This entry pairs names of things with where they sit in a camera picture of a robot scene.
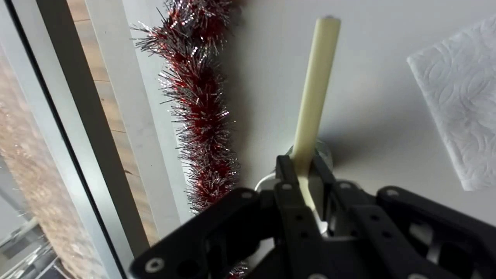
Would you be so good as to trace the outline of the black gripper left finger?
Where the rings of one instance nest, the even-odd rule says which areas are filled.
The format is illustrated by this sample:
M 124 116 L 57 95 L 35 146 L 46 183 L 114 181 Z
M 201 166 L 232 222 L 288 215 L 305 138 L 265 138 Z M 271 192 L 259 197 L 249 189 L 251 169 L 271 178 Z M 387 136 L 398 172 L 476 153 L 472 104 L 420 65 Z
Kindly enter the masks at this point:
M 288 279 L 330 279 L 322 237 L 310 208 L 304 203 L 288 155 L 276 158 L 274 200 L 280 217 L 277 250 Z

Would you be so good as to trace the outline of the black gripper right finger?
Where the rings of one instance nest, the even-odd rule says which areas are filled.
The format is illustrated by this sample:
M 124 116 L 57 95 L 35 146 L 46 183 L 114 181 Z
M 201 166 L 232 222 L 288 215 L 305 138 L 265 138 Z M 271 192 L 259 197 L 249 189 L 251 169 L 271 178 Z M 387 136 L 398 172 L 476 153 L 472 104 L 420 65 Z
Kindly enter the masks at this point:
M 335 236 L 324 242 L 336 279 L 449 279 L 449 273 L 421 257 L 376 198 L 347 180 L 336 180 L 314 155 L 311 174 L 322 189 L 311 188 L 317 214 Z

